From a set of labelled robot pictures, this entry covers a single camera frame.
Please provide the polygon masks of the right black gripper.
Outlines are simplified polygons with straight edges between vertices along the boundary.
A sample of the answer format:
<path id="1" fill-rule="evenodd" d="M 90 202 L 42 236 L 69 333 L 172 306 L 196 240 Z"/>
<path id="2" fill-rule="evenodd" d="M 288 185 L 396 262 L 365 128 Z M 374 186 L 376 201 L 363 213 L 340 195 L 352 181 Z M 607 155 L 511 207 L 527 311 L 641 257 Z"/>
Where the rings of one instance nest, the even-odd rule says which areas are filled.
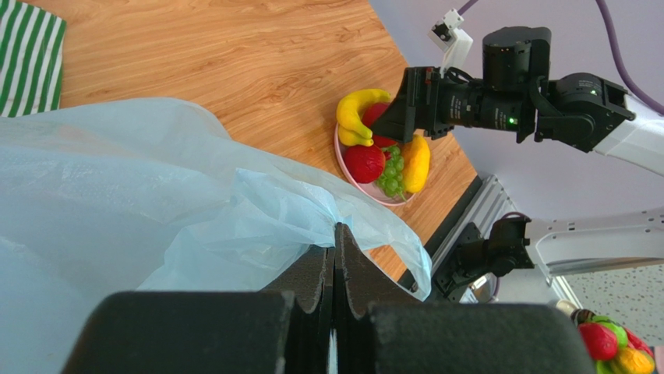
<path id="1" fill-rule="evenodd" d="M 442 74 L 431 66 L 409 67 L 397 96 L 370 128 L 410 143 L 417 129 L 439 139 L 456 126 L 517 132 L 519 95 L 492 90 L 460 69 Z"/>

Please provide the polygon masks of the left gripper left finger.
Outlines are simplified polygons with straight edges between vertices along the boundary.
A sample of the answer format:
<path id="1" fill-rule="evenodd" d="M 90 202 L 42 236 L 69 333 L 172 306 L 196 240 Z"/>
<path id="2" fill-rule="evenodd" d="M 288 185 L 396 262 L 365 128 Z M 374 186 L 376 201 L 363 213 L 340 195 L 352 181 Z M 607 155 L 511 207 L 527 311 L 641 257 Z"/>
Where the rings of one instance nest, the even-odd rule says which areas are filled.
<path id="1" fill-rule="evenodd" d="M 90 314 L 66 373 L 326 373 L 334 251 L 260 291 L 123 291 Z"/>

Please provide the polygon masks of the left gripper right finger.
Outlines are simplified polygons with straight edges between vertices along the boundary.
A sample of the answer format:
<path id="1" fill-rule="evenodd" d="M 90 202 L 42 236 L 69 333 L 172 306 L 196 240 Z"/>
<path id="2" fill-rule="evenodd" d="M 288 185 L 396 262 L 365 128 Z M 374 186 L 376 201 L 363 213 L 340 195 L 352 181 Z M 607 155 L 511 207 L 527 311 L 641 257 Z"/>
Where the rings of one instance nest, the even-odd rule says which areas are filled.
<path id="1" fill-rule="evenodd" d="M 547 305 L 424 303 L 335 228 L 340 373 L 592 373 L 570 320 Z"/>

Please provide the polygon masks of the yellow banana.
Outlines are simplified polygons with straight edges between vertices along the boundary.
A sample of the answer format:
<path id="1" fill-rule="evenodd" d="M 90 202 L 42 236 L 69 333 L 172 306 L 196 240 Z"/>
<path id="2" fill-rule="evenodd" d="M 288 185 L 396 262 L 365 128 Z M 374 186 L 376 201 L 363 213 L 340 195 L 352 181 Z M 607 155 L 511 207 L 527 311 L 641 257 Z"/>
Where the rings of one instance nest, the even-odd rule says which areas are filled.
<path id="1" fill-rule="evenodd" d="M 372 146 L 373 132 L 363 124 L 362 115 L 372 105 L 389 101 L 390 94 L 382 89 L 356 90 L 343 97 L 336 109 L 340 143 L 344 146 Z"/>

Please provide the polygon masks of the red peach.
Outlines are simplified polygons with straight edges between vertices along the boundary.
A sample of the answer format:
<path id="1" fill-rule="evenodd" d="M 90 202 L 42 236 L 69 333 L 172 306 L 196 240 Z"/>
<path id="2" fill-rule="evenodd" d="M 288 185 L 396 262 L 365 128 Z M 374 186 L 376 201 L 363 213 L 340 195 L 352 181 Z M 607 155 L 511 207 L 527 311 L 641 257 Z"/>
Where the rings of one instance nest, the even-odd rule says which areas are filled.
<path id="1" fill-rule="evenodd" d="M 374 182 L 386 167 L 386 157 L 377 146 L 351 146 L 343 160 L 349 174 L 360 184 Z"/>

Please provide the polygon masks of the light blue plastic bag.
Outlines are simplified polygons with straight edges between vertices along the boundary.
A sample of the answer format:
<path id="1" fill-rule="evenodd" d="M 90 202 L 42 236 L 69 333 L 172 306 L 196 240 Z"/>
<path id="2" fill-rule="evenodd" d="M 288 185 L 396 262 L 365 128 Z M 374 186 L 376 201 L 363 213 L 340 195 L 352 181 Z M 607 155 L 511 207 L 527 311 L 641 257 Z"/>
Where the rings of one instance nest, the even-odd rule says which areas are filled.
<path id="1" fill-rule="evenodd" d="M 55 373 L 119 291 L 256 291 L 338 223 L 390 245 L 425 299 L 432 261 L 340 178 L 234 141 L 173 98 L 1 120 L 1 370 Z"/>

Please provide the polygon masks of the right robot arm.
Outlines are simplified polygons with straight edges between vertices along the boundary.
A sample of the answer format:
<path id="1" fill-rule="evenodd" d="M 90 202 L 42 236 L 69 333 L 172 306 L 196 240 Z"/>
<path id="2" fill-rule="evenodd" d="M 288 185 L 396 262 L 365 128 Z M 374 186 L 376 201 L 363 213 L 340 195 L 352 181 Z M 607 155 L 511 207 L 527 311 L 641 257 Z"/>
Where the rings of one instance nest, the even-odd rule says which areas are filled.
<path id="1" fill-rule="evenodd" d="M 549 78 L 551 32 L 508 26 L 482 41 L 482 77 L 456 67 L 410 67 L 397 96 L 373 123 L 382 137 L 411 144 L 422 130 L 431 139 L 453 128 L 512 132 L 553 140 L 663 173 L 663 123 L 620 85 L 586 72 Z M 587 221 L 501 217 L 487 238 L 455 244 L 432 277 L 435 295 L 458 302 L 491 273 L 539 268 L 549 275 L 583 273 L 586 260 L 636 266 L 663 258 L 663 210 L 654 208 Z"/>

